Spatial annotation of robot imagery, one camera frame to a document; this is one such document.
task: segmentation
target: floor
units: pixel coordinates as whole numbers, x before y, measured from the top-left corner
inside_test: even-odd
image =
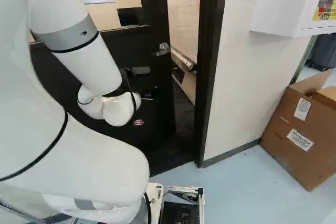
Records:
[[[192,141],[194,134],[194,106],[173,80],[176,132],[164,145],[146,157],[150,164],[151,176],[165,172],[193,160]]]
[[[208,168],[188,163],[151,181],[203,187],[206,224],[336,223],[336,177],[309,193],[259,145]]]

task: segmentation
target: sticker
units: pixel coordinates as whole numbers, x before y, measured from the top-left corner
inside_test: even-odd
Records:
[[[301,135],[297,130],[292,129],[287,138],[295,143],[298,147],[305,150],[306,152],[313,146],[314,142],[310,141],[305,136]]]
[[[298,105],[296,106],[296,110],[294,112],[294,117],[300,120],[305,121],[308,115],[309,109],[311,106],[311,102],[300,98]]]
[[[144,124],[144,121],[142,119],[138,119],[134,121],[134,125],[135,126],[141,126]]]

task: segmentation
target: black cable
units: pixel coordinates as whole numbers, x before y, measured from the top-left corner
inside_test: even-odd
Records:
[[[88,105],[88,104],[90,104],[92,101],[93,101],[93,99],[92,99],[91,101],[89,101],[88,103],[81,103],[81,102],[77,99],[77,102],[78,102],[79,104],[82,104],[82,105]]]
[[[148,195],[147,195],[146,192],[145,192],[144,196],[145,196],[146,205],[147,205],[148,224],[152,224],[151,202],[149,201]]]
[[[55,145],[58,143],[58,141],[61,139],[65,128],[67,127],[68,124],[68,112],[64,109],[64,122],[62,125],[62,128],[60,129],[58,135],[56,136],[55,140],[48,146],[48,148],[46,148],[35,160],[33,160],[31,163],[29,163],[28,165],[26,165],[25,167],[23,167],[22,169],[18,170],[15,173],[9,174],[5,177],[0,178],[0,182],[14,178],[22,173],[24,173],[25,171],[29,170],[30,168],[32,168],[34,165],[36,165],[38,162],[40,162],[51,150],[52,148],[55,147]]]
[[[124,68],[124,71],[125,71],[125,74],[126,74],[126,83],[127,83],[127,86],[128,86],[128,90],[131,93],[131,98],[132,98],[132,102],[133,102],[133,115],[134,115],[136,113],[137,103],[135,101],[133,92],[131,90],[130,82],[129,82],[129,79],[128,79],[128,74],[131,72],[131,70],[130,70],[130,68]]]

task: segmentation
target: box flap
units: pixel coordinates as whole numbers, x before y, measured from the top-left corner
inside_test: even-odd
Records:
[[[297,83],[290,85],[292,89],[299,91],[305,95],[313,94],[316,90],[322,89],[328,77],[331,75],[333,69],[319,73],[310,78],[304,79]]]

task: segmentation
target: door frame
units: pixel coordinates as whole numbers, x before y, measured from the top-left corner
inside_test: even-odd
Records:
[[[204,163],[224,6],[225,0],[200,0],[194,130],[194,158],[198,167]]]

